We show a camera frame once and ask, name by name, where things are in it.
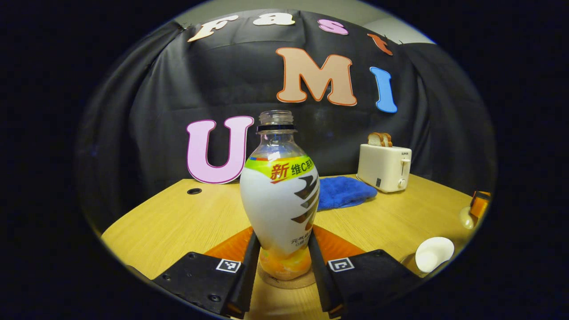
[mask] blue cloth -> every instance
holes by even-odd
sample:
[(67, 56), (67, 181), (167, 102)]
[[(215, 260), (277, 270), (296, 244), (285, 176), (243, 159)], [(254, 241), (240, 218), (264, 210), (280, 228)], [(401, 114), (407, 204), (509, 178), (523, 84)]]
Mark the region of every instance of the blue cloth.
[(320, 179), (318, 211), (347, 208), (362, 204), (377, 195), (377, 190), (362, 181), (348, 177)]

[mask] paper letter cutout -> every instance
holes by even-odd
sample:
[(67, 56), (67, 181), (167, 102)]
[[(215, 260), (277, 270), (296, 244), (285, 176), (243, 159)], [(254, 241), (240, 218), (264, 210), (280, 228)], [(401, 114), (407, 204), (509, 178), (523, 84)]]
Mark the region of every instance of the paper letter cutout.
[(385, 52), (386, 54), (392, 56), (393, 52), (391, 52), (388, 48), (387, 48), (387, 43), (383, 40), (381, 40), (380, 37), (378, 37), (377, 35), (374, 34), (368, 34), (370, 37), (372, 37), (373, 41), (376, 43), (376, 46), (381, 49), (381, 51)]
[(376, 102), (377, 109), (388, 113), (397, 112), (397, 106), (395, 105), (395, 102), (393, 102), (391, 84), (389, 83), (391, 75), (389, 72), (376, 67), (371, 67), (369, 70), (374, 76), (376, 76), (377, 90), (380, 96), (379, 100)]
[(332, 82), (332, 92), (328, 101), (337, 105), (356, 105), (357, 99), (352, 92), (350, 65), (352, 61), (344, 56), (329, 55), (319, 68), (306, 51), (298, 48), (279, 48), (277, 54), (284, 60), (284, 85), (277, 93), (282, 102), (302, 102), (308, 95), (300, 88), (300, 80), (310, 90), (316, 101), (322, 100), (326, 88)]
[(215, 28), (215, 30), (219, 30), (219, 29), (225, 27), (225, 25), (227, 24), (227, 21), (233, 21), (237, 18), (239, 18), (238, 15), (232, 15), (231, 17), (221, 18), (218, 20), (214, 20), (211, 22), (204, 23), (201, 25), (200, 31), (198, 31), (195, 36), (189, 38), (188, 42), (196, 41), (196, 40), (199, 40), (201, 38), (211, 36), (213, 34), (212, 30), (214, 28)]
[(292, 14), (288, 13), (267, 13), (259, 16), (259, 19), (253, 21), (256, 26), (269, 26), (271, 24), (278, 24), (280, 26), (290, 26), (294, 24)]
[(229, 157), (221, 167), (211, 166), (207, 160), (209, 133), (215, 128), (213, 120), (195, 121), (188, 125), (189, 134), (187, 163), (188, 171), (203, 183), (222, 184), (235, 180), (245, 165), (247, 128), (255, 121), (251, 117), (239, 116), (225, 120), (229, 128)]
[(331, 32), (333, 34), (341, 34), (341, 35), (348, 34), (348, 30), (344, 29), (343, 28), (344, 25), (341, 24), (340, 22), (320, 19), (318, 20), (318, 24), (320, 25), (319, 27), (326, 32)]

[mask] wooden table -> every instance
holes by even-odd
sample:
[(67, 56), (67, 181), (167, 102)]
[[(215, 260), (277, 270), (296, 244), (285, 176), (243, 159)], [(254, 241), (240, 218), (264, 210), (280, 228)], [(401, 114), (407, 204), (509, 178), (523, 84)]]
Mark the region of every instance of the wooden table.
[[(202, 192), (189, 195), (191, 188)], [(407, 190), (378, 192), (359, 206), (317, 212), (315, 224), (365, 251), (383, 249), (398, 261), (435, 236), (452, 240), (456, 256), (475, 231), (464, 228), (459, 220), (459, 211), (471, 199), (410, 175)], [(121, 217), (102, 240), (124, 264), (154, 279), (185, 253), (204, 253), (248, 226), (238, 183), (184, 179)], [(257, 277), (250, 308), (245, 319), (329, 319), (321, 310), (316, 284), (286, 290)]]

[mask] cork coaster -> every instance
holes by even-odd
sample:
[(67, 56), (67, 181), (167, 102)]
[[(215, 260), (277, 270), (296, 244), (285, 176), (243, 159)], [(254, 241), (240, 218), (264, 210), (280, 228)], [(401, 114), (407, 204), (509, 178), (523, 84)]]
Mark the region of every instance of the cork coaster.
[(312, 267), (310, 267), (310, 270), (308, 270), (307, 273), (298, 278), (294, 278), (292, 280), (279, 280), (266, 273), (263, 268), (261, 268), (261, 264), (258, 263), (257, 274), (261, 277), (261, 279), (263, 279), (265, 283), (281, 289), (300, 289), (316, 283), (316, 278), (314, 277)]

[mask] white toaster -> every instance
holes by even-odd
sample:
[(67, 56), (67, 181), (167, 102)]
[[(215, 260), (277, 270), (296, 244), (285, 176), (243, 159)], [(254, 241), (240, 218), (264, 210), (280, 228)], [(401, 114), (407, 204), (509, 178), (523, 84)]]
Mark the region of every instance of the white toaster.
[(411, 149), (360, 146), (357, 178), (382, 192), (405, 190), (411, 168)]

